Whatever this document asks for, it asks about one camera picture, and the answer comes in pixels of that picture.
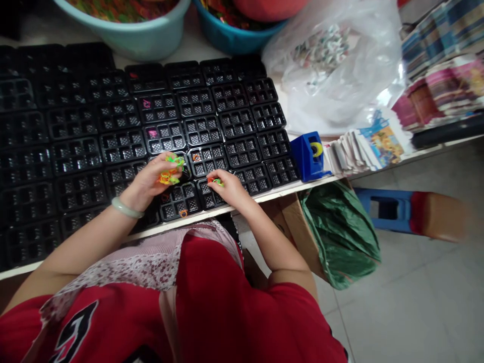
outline table surface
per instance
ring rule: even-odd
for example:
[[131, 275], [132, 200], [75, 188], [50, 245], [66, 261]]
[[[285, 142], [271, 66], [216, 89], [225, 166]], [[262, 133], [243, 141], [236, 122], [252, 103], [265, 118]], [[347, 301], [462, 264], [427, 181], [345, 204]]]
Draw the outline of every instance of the table surface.
[[[37, 12], [29, 14], [26, 19], [24, 19], [21, 42], [16, 42], [10, 39], [0, 37], [0, 45], [10, 45], [13, 47], [50, 43], [67, 45], [72, 43], [86, 43], [93, 41], [100, 41], [100, 38], [92, 33], [89, 29], [85, 28], [83, 25], [68, 17], [55, 5], [54, 2], [45, 2], [45, 6], [40, 7]], [[196, 60], [200, 62], [206, 59], [215, 59], [227, 56], [226, 54], [213, 48], [208, 40], [201, 33], [196, 9], [193, 5], [190, 6], [185, 16], [184, 34], [181, 42], [182, 43], [177, 51], [169, 58], [161, 61], [162, 64], [189, 60]], [[116, 63], [116, 67], [119, 69], [124, 69], [125, 66], [130, 64], [137, 64], [137, 62], [126, 59], [117, 54], [114, 54], [114, 61]], [[273, 78], [273, 80], [279, 96], [279, 103], [281, 104], [282, 110], [285, 114], [288, 114], [287, 95], [281, 89], [280, 79]], [[292, 135], [291, 133], [288, 133], [288, 136], [290, 140], [293, 140], [296, 137], [296, 135]], [[418, 151], [415, 154], [410, 155], [408, 158], [420, 156], [429, 152], [434, 152], [442, 149], [445, 146], [454, 145], [455, 143], [456, 142], [452, 142], [448, 143], [448, 145], [444, 144], [428, 150]], [[260, 194], [254, 197], [254, 199], [257, 203], [261, 203], [294, 192], [299, 192], [304, 189], [312, 188], [325, 183], [330, 183], [335, 180], [338, 180], [338, 178], [334, 176], [329, 176], [320, 180], [313, 181], [311, 183], [302, 183], [301, 181], [297, 181], [280, 188], [272, 189], [267, 193]], [[206, 218], [215, 217], [219, 214], [227, 213], [233, 210], [234, 209], [230, 206], [223, 206], [212, 209], [210, 211], [203, 211], [193, 216], [188, 216], [186, 218], [178, 219], [172, 222], [163, 223], [157, 227], [148, 229], [141, 233], [130, 235], [126, 238], [125, 242], [162, 233], [170, 229], [198, 222]], [[4, 271], [0, 273], [0, 280], [9, 278], [11, 276], [20, 275], [25, 272], [33, 271], [41, 263], [42, 262], [36, 262], [30, 265]]]

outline wrist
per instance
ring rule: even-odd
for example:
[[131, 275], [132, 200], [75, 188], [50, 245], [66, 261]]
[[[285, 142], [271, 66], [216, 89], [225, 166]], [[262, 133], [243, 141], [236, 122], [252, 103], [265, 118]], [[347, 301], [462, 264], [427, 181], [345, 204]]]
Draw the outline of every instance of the wrist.
[[152, 196], [148, 195], [142, 188], [137, 187], [135, 184], [127, 187], [121, 193], [119, 199], [125, 206], [137, 212], [144, 212], [153, 201]]

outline small parts in bucket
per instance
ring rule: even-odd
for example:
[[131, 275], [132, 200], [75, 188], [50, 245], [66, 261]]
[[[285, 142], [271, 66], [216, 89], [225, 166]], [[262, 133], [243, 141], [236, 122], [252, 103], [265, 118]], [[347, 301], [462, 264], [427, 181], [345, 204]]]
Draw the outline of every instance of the small parts in bucket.
[[208, 178], [208, 179], [207, 179], [207, 182], [208, 182], [208, 183], [217, 183], [217, 184], [219, 184], [221, 187], [223, 187], [223, 186], [224, 186], [224, 185], [223, 185], [223, 182], [222, 182], [222, 181], [221, 181], [219, 178], [216, 178], [216, 179], [214, 179], [214, 178]]
[[174, 169], [171, 169], [171, 170], [167, 170], [167, 171], [164, 171], [160, 174], [160, 178], [158, 179], [158, 181], [162, 184], [166, 184], [166, 185], [169, 185], [169, 184], [178, 184], [180, 182], [180, 180], [176, 177], [174, 177], [173, 175], [176, 174], [178, 172], [178, 168], [181, 167], [181, 170], [183, 171], [185, 168], [183, 166], [183, 164], [185, 164], [185, 159], [183, 159], [182, 157], [171, 157], [171, 156], [167, 156], [166, 157], [166, 161], [169, 161], [169, 162], [174, 162], [176, 163], [177, 167], [174, 168]]

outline blue plastic stool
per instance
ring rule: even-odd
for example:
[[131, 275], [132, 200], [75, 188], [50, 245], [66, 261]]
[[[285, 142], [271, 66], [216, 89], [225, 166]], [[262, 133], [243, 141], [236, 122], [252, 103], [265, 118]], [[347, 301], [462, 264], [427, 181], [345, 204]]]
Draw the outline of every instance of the blue plastic stool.
[[371, 201], [378, 202], [378, 218], [372, 218], [375, 228], [413, 234], [410, 228], [413, 192], [364, 188], [354, 188], [354, 192], [368, 215]]

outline light blue bucket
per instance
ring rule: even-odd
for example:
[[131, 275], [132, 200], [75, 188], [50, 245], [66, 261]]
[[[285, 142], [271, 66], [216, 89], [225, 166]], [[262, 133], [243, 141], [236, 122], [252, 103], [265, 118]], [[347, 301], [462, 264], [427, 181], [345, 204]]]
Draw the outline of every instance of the light blue bucket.
[[94, 18], [76, 9], [66, 0], [54, 0], [78, 22], [99, 35], [116, 53], [140, 62], [167, 58], [180, 45], [183, 17], [190, 0], [180, 0], [168, 14], [144, 23], [114, 23]]

